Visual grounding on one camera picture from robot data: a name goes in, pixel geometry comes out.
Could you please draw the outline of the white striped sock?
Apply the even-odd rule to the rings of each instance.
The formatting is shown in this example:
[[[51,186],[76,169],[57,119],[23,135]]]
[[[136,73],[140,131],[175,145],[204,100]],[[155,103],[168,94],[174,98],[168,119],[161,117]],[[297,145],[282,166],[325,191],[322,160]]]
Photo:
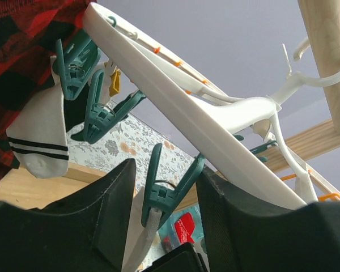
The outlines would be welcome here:
[[[52,71],[49,79],[54,85],[36,93],[6,130],[20,165],[40,179],[61,177],[69,166],[60,77]]]

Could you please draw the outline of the white round clip hanger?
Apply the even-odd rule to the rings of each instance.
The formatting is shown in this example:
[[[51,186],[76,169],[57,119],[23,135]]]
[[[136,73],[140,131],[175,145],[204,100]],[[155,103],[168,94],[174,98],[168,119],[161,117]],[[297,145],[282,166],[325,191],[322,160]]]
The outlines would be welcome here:
[[[291,72],[270,96],[230,97],[172,51],[102,5],[90,3],[82,23],[83,28],[67,47],[61,40],[56,42],[53,64],[66,99],[76,99],[83,86],[90,84],[84,127],[73,138],[96,143],[146,97],[199,151],[177,188],[167,190],[155,184],[161,147],[154,147],[143,222],[147,222],[152,207],[161,209],[162,221],[166,221],[202,172],[205,160],[239,188],[275,205],[295,210],[317,201],[307,168],[285,143],[278,112],[304,85],[328,87],[339,83],[340,71],[325,78]],[[296,174],[295,189],[236,140],[235,134],[247,127],[265,139],[276,140]]]

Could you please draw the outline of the red bear sock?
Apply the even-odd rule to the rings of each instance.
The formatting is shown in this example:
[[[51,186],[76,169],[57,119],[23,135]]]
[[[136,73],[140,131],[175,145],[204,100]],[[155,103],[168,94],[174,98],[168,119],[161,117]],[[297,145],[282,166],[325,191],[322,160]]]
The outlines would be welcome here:
[[[159,229],[159,236],[163,249],[166,252],[170,252],[182,244],[194,244],[195,241],[192,235],[195,228],[196,225],[190,212],[180,215],[171,215]]]

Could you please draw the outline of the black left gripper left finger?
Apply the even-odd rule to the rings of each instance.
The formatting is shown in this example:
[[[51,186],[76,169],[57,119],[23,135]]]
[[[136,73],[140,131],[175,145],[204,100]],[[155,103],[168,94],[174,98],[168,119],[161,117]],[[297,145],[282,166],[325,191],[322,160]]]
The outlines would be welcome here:
[[[120,271],[136,163],[43,209],[0,201],[0,271]]]

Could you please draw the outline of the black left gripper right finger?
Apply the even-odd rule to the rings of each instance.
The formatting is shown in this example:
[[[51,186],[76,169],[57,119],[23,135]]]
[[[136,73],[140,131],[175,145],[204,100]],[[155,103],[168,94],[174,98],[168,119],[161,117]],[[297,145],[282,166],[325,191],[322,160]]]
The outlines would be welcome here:
[[[211,271],[340,271],[340,202],[285,209],[207,167],[196,188]]]

